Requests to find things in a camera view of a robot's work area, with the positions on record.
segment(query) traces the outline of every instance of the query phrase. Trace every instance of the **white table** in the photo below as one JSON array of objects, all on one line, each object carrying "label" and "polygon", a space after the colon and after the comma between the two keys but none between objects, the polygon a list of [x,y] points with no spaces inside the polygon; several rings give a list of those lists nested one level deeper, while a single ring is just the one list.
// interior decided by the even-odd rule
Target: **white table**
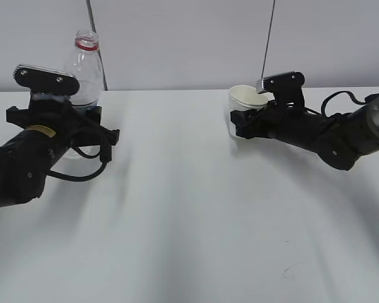
[{"label": "white table", "polygon": [[[336,90],[305,89],[306,105]],[[379,152],[341,172],[273,140],[234,141],[226,91],[100,103],[122,131],[109,168],[48,178],[41,199],[0,209],[0,303],[379,303]],[[19,131],[5,109],[27,104],[0,93],[0,144]],[[340,96],[328,112],[355,108]]]}]

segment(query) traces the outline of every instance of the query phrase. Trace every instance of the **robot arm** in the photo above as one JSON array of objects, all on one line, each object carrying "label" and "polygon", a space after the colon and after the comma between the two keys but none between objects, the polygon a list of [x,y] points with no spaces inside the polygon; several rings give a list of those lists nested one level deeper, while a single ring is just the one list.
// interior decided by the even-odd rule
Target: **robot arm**
[{"label": "robot arm", "polygon": [[[351,92],[337,92],[322,105],[319,114],[304,106],[301,73],[270,76],[257,83],[257,92],[271,92],[274,100],[263,109],[231,112],[236,135],[246,139],[271,138],[316,153],[335,169],[349,170],[356,160],[379,150],[379,94],[359,102]],[[363,105],[353,113],[325,115],[328,101],[348,93]]]},{"label": "robot arm", "polygon": [[[6,112],[7,121],[23,131],[0,146],[0,207],[39,198],[47,175],[75,182],[97,177],[112,160],[111,146],[119,139],[119,130],[100,125],[100,107],[84,114],[72,108],[69,97],[79,89],[72,74],[20,65],[14,77],[18,84],[31,89],[31,98],[28,109],[12,107]],[[93,145],[100,146],[98,155],[86,155],[79,149]],[[71,147],[83,157],[98,156],[102,165],[84,177],[51,171]]]}]

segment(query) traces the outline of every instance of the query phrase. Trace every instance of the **white paper cup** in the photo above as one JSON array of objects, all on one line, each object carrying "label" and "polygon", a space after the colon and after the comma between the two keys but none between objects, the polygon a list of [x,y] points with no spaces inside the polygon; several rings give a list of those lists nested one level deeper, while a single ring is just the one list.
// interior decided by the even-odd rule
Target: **white paper cup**
[{"label": "white paper cup", "polygon": [[246,111],[249,109],[262,109],[268,103],[265,95],[257,94],[254,87],[249,85],[236,85],[229,90],[229,133],[236,136],[236,127],[230,121],[230,113],[232,110]]}]

